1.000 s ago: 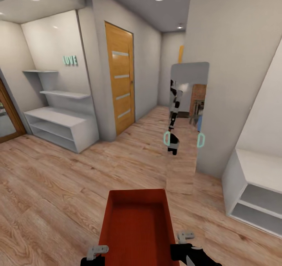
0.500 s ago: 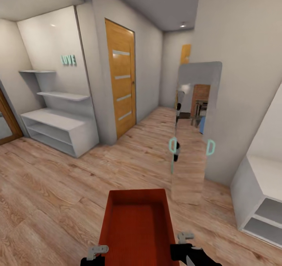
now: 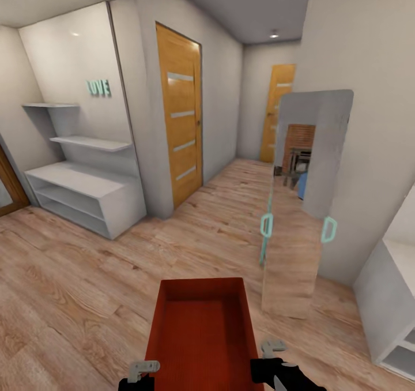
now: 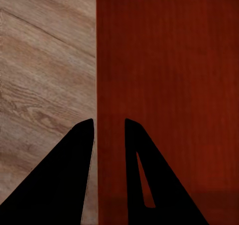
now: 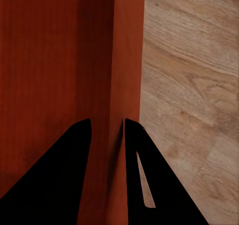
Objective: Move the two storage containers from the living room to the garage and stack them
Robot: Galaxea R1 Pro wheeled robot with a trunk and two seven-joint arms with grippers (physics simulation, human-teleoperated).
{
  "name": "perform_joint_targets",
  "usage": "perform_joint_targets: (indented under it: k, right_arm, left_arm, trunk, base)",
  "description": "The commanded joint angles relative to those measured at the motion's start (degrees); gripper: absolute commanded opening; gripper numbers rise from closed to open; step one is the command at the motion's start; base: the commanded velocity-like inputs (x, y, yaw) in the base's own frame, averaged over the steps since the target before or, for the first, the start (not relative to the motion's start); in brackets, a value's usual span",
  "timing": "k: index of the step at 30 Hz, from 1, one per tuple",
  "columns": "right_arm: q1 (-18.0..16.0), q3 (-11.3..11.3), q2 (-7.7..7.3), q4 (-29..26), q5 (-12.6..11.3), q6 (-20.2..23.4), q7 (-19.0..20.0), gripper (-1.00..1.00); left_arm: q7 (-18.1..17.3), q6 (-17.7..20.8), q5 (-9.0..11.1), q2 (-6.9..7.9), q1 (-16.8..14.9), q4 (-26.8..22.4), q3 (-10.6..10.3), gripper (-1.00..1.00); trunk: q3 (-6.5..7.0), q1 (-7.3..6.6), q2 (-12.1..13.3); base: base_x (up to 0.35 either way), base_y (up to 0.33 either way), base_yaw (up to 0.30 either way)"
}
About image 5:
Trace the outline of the storage box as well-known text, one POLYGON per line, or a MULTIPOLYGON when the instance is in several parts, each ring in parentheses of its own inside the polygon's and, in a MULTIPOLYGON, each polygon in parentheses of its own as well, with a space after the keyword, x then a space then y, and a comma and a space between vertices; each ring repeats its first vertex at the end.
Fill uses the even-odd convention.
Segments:
POLYGON ((76 122, 92 140, 76 225, 128 225, 145 0, 0 0, 0 199, 76 122))

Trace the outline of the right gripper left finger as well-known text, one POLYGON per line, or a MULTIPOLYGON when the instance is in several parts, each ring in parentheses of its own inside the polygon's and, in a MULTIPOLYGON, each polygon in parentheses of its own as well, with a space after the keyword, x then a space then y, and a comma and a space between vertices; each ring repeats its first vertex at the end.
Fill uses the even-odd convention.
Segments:
POLYGON ((0 199, 0 225, 76 225, 91 140, 73 124, 0 199))

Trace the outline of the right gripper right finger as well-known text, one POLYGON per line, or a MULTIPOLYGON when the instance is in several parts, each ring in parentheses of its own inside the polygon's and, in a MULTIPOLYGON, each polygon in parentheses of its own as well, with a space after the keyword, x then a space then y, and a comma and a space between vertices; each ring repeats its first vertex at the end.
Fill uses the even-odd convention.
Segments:
POLYGON ((125 119, 128 225, 209 225, 144 127, 125 119), (144 205, 139 155, 156 208, 144 205))

